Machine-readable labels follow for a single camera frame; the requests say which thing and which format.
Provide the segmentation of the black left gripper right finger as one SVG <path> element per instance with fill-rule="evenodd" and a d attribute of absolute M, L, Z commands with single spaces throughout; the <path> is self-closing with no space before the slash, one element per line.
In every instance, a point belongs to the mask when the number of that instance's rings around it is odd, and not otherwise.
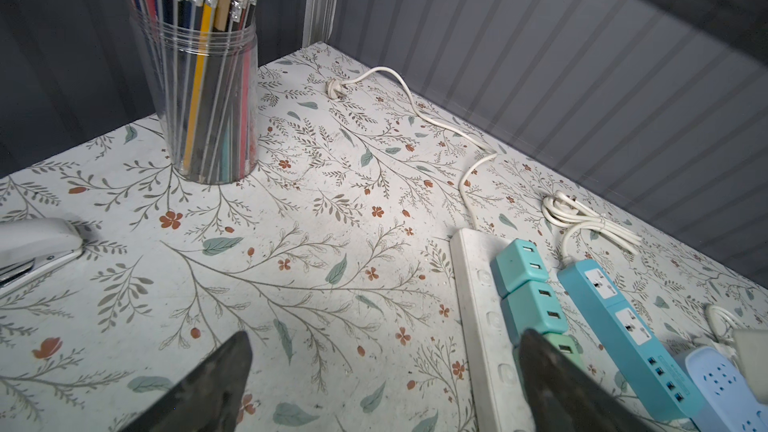
<path fill-rule="evenodd" d="M 533 329 L 521 336 L 519 362 L 537 431 L 649 429 Z"/>

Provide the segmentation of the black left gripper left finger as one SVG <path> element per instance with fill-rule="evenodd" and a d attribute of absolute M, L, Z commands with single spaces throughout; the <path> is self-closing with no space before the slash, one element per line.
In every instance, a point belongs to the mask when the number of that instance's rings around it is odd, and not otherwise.
<path fill-rule="evenodd" d="M 233 431 L 252 364 L 248 334 L 238 331 L 126 431 Z"/>

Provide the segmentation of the teal plug cube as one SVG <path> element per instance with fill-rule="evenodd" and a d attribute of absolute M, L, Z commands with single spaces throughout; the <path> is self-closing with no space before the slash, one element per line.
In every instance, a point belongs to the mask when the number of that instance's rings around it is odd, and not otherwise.
<path fill-rule="evenodd" d="M 530 281 L 546 282 L 549 273 L 532 242 L 515 239 L 490 262 L 496 290 L 505 298 Z"/>
<path fill-rule="evenodd" d="M 546 282 L 528 281 L 501 300 L 506 330 L 513 346 L 523 333 L 533 329 L 540 334 L 564 334 L 568 323 L 553 288 Z"/>

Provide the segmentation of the teal power strip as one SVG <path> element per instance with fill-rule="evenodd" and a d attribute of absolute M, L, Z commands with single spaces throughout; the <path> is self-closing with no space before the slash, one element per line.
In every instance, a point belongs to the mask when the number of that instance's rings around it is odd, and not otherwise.
<path fill-rule="evenodd" d="M 653 419 L 700 412 L 698 388 L 596 261 L 574 262 L 557 278 Z"/>

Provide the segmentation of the green plug cube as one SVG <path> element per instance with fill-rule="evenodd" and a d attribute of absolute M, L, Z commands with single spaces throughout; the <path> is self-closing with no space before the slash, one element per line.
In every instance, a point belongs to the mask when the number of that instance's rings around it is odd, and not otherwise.
<path fill-rule="evenodd" d="M 558 333 L 546 333 L 543 337 L 582 371 L 586 371 L 582 354 L 572 337 Z"/>

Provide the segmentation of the white multicolour power strip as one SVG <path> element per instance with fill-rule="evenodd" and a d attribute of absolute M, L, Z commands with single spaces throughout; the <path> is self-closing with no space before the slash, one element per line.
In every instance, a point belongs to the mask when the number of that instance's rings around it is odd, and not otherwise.
<path fill-rule="evenodd" d="M 508 244 L 505 239 L 469 228 L 455 232 L 449 242 L 481 431 L 535 429 L 491 271 L 491 260 Z"/>

